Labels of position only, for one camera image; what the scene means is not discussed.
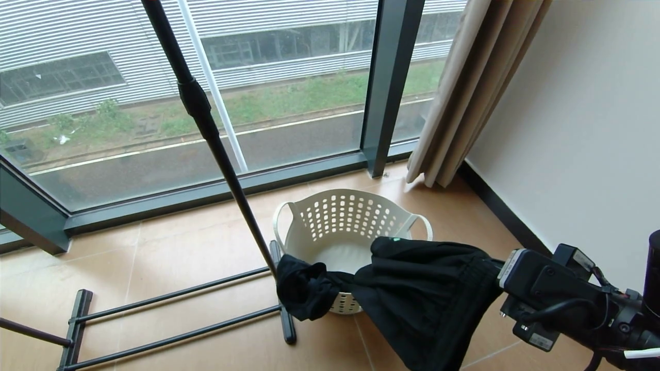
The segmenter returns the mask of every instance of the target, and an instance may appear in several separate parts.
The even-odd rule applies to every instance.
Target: black baseboard
[[[502,224],[504,224],[524,248],[534,250],[546,256],[552,256],[550,250],[548,250],[541,240],[509,209],[504,201],[497,196],[467,162],[463,161],[458,169],[458,175],[486,203],[488,208],[500,219]]]

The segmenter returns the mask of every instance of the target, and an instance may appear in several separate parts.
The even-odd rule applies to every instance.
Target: black garment
[[[284,256],[277,270],[282,304],[299,320],[316,319],[330,309],[335,289],[351,292],[408,368],[460,369],[481,317],[502,293],[488,254],[387,237],[376,238],[371,251],[372,264],[354,276],[324,274],[324,265]]]

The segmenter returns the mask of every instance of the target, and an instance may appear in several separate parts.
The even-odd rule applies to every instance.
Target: curtain fold
[[[408,183],[446,187],[534,38],[551,0],[469,0],[429,108]]]

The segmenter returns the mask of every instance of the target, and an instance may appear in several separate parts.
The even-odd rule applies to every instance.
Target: basket handle
[[[426,240],[432,241],[433,228],[431,227],[431,223],[424,215],[411,214],[408,220],[406,220],[406,222],[403,223],[403,226],[401,226],[401,229],[399,230],[405,230],[406,232],[409,231],[413,227],[413,224],[417,221],[417,219],[420,219],[422,222],[424,222],[424,226],[426,227]]]
[[[289,209],[291,209],[291,213],[293,214],[294,219],[300,217],[300,215],[296,214],[296,212],[298,211],[296,204],[290,201],[282,203],[277,207],[277,209],[275,209],[275,214],[273,215],[273,232],[275,233],[275,240],[277,241],[277,244],[280,246],[280,251],[282,252],[284,252],[284,244],[282,243],[282,238],[280,237],[280,232],[278,231],[277,224],[280,220],[280,214],[282,213],[282,209],[286,205],[288,205]]]

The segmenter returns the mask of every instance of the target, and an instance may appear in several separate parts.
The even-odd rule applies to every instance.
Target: brown floor
[[[266,239],[271,218],[283,201],[297,201],[338,187],[363,189],[390,198],[431,221],[435,240],[476,245],[506,258],[519,248],[516,239],[488,207],[456,179],[446,190],[406,184],[405,164],[371,180],[366,172],[249,198]],[[286,226],[286,216],[280,225]],[[421,228],[414,237],[423,238]],[[264,266],[234,203],[223,203],[76,237],[71,252],[52,257],[32,249],[0,257],[2,317],[61,336],[80,288],[94,293],[93,312],[165,294]],[[562,337],[551,353],[518,341],[512,320],[499,316],[500,297],[484,316],[463,367],[481,370],[583,370],[590,354]],[[215,290],[149,311],[95,323],[84,334],[80,360],[136,347],[275,305],[273,279],[259,279]],[[364,314],[328,314],[296,322],[298,344],[281,335],[278,316],[178,347],[99,366],[101,370],[406,370]],[[61,348],[10,331],[0,331],[0,370],[55,370]],[[600,370],[614,370],[602,365]]]

